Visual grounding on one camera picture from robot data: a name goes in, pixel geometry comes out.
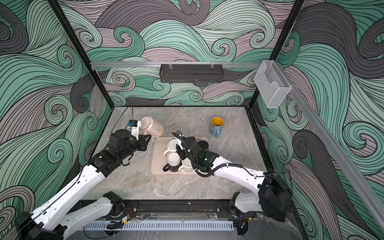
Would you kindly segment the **black mug white base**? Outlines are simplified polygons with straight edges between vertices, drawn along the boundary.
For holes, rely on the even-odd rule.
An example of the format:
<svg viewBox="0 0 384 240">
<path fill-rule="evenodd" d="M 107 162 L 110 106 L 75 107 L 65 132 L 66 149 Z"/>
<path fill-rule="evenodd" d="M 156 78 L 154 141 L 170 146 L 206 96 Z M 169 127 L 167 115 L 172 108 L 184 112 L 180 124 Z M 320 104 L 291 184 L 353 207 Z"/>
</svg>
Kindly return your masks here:
<svg viewBox="0 0 384 240">
<path fill-rule="evenodd" d="M 181 158 L 178 155 L 178 153 L 170 153 L 168 155 L 168 163 L 163 167 L 163 171 L 167 172 L 173 172 L 176 173 L 179 170 L 179 167 L 181 166 Z"/>
</svg>

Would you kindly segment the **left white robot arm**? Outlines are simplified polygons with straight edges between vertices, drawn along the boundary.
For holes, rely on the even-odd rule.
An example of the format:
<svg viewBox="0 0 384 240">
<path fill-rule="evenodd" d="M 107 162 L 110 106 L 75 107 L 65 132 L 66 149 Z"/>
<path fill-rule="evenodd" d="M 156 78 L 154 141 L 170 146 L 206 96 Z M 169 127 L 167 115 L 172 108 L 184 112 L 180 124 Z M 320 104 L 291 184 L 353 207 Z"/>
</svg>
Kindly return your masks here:
<svg viewBox="0 0 384 240">
<path fill-rule="evenodd" d="M 121 129 L 110 135 L 109 146 L 95 154 L 63 189 L 33 210 L 22 212 L 15 219 L 18 240 L 64 240 L 88 223 L 111 215 L 119 217 L 124 211 L 123 199 L 114 192 L 75 212 L 70 210 L 95 185 L 131 159 L 136 151 L 145 152 L 151 135 L 140 135 Z"/>
</svg>

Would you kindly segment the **beige pink ribbed mug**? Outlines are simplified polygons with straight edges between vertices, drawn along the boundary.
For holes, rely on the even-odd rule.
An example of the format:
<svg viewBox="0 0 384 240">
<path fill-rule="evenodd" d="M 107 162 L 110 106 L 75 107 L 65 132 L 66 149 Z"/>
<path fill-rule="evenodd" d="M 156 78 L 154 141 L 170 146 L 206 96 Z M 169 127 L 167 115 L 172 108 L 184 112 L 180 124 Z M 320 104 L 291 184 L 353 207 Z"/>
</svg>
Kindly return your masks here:
<svg viewBox="0 0 384 240">
<path fill-rule="evenodd" d="M 164 132 L 164 126 L 155 121 L 152 117 L 146 116 L 141 119 L 140 130 L 153 138 L 161 137 Z"/>
</svg>

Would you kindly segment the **blue butterfly mug yellow inside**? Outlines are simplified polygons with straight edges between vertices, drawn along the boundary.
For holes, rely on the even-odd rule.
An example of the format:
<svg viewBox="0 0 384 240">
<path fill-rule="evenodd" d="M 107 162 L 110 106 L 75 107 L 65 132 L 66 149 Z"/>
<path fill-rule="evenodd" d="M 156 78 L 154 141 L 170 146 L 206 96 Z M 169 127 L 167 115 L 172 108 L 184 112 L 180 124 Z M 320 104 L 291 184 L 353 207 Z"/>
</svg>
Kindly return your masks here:
<svg viewBox="0 0 384 240">
<path fill-rule="evenodd" d="M 211 120 L 210 133 L 215 137 L 219 138 L 222 132 L 224 120 L 220 117 L 214 117 Z"/>
</svg>

